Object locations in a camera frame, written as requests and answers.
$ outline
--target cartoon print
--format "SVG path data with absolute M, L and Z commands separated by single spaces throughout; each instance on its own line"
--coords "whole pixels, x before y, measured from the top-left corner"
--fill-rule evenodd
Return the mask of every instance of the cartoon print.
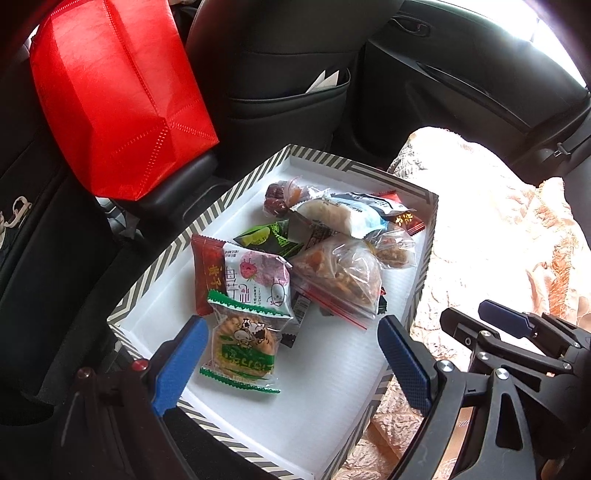
M 245 257 L 240 262 L 240 275 L 248 280 L 256 275 L 256 265 L 250 262 L 250 258 L 246 259 Z
M 285 302 L 285 287 L 279 282 L 275 282 L 271 285 L 271 296 L 267 299 L 267 302 L 274 307 L 280 307 Z
M 262 343 L 266 338 L 265 324 L 253 322 L 251 319 L 243 319 L 240 330 L 234 332 L 234 339 L 238 345 L 250 348 L 251 342 Z
M 248 330 L 237 330 L 234 332 L 234 339 L 238 342 L 241 347 L 250 347 L 252 341 L 252 335 Z

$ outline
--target non-woven bag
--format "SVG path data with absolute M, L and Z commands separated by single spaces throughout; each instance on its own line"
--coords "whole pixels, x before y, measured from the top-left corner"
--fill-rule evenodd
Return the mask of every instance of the non-woven bag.
M 31 66 L 51 131 L 96 196 L 138 200 L 217 144 L 165 1 L 64 1 Z

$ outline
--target beige patterned fabric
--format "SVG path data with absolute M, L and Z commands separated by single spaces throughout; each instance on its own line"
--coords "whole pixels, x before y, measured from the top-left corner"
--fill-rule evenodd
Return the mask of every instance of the beige patterned fabric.
M 589 330 L 591 251 L 564 199 L 562 179 L 539 188 L 525 184 L 483 146 L 437 128 L 413 133 L 388 171 L 439 195 L 433 251 L 411 329 L 437 359 L 467 369 L 468 349 L 441 331 L 439 316 L 455 307 L 478 318 L 485 299 L 521 312 L 550 312 Z M 526 340 L 501 336 L 536 350 Z M 394 380 L 335 480 L 386 478 L 420 422 Z M 465 422 L 456 430 L 465 432 Z M 456 443 L 437 480 L 449 477 L 461 439 Z

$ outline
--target barcode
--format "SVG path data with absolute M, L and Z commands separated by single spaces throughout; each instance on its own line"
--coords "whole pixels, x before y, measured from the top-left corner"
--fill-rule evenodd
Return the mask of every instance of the barcode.
M 308 311 L 309 307 L 310 299 L 298 293 L 297 298 L 295 299 L 295 302 L 293 304 L 295 319 L 297 320 L 297 323 L 301 324 L 302 320 L 306 316 L 306 312 Z

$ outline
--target cardboard tray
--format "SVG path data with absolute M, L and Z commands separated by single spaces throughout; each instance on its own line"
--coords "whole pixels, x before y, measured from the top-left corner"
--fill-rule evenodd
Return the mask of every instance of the cardboard tray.
M 151 357 L 194 313 L 191 235 L 231 241 L 253 225 L 268 223 L 262 212 L 267 186 L 296 176 L 336 192 L 396 190 L 406 206 L 416 209 L 426 223 L 414 236 L 418 266 L 384 274 L 387 313 L 410 327 L 427 274 L 437 196 L 381 170 L 288 145 L 193 222 L 119 302 L 108 322 L 133 357 Z M 377 343 L 377 323 L 362 330 L 322 316 L 312 304 L 293 348 L 281 345 L 277 353 L 280 394 L 238 390 L 197 369 L 178 406 L 228 448 L 282 480 L 329 480 L 361 437 L 392 378 Z M 208 349 L 200 364 L 210 356 Z

